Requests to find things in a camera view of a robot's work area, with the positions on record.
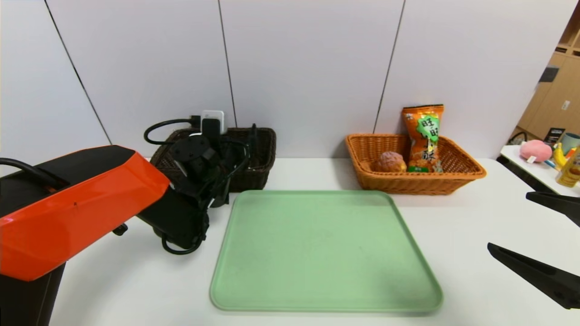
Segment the power plug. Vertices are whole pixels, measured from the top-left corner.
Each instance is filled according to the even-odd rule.
[[[225,135],[227,132],[226,129],[226,117],[223,111],[214,111],[214,110],[204,110],[201,113],[201,126],[203,128],[204,119],[216,119],[220,122],[220,134]]]

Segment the plastic tray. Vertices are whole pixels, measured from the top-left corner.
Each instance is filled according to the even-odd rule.
[[[380,191],[246,191],[210,296],[223,310],[436,310],[443,293]]]

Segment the black wire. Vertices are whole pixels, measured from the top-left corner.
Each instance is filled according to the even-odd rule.
[[[150,143],[153,145],[171,145],[171,144],[174,144],[175,142],[158,142],[156,140],[151,140],[151,139],[149,139],[149,133],[152,132],[153,130],[155,130],[157,128],[161,128],[163,126],[172,125],[172,124],[182,124],[182,123],[188,123],[188,124],[193,125],[194,120],[193,119],[173,119],[173,120],[159,122],[158,124],[154,124],[154,125],[150,126],[149,128],[147,128],[143,134],[143,137],[145,138],[145,141],[147,143]]]
[[[244,155],[244,159],[242,160],[242,162],[240,164],[238,164],[238,166],[236,168],[234,168],[230,173],[228,173],[222,179],[222,181],[220,181],[219,183],[216,183],[216,185],[212,188],[212,192],[211,192],[211,196],[210,196],[212,198],[215,196],[215,192],[218,191],[234,175],[234,173],[238,172],[250,160],[250,150],[249,150],[248,144],[243,143],[239,140],[234,140],[234,139],[224,140],[223,142],[243,146],[245,149],[245,155]]]
[[[197,248],[200,247],[201,241],[197,241],[197,243],[195,243],[193,245],[193,247],[189,248],[189,249],[185,249],[185,250],[175,250],[175,249],[171,249],[169,247],[169,245],[167,245],[167,234],[162,234],[161,235],[161,245],[163,246],[163,249],[165,249],[165,251],[170,252],[174,255],[187,255],[188,253],[192,253],[194,252]]]
[[[62,185],[59,183],[57,179],[51,177],[44,171],[30,164],[26,164],[24,162],[14,160],[12,158],[0,157],[0,165],[9,165],[21,169],[22,171],[36,178],[37,181],[41,182],[42,186],[50,186],[53,187],[54,189],[62,188]]]

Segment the snack bag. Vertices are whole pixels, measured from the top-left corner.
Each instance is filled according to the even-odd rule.
[[[443,172],[437,143],[443,104],[403,108],[411,138],[408,172]]]

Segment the banana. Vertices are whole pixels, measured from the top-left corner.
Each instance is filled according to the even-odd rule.
[[[558,146],[554,150],[554,163],[556,163],[559,168],[562,168],[567,161],[564,152],[562,152],[562,143],[558,143]]]

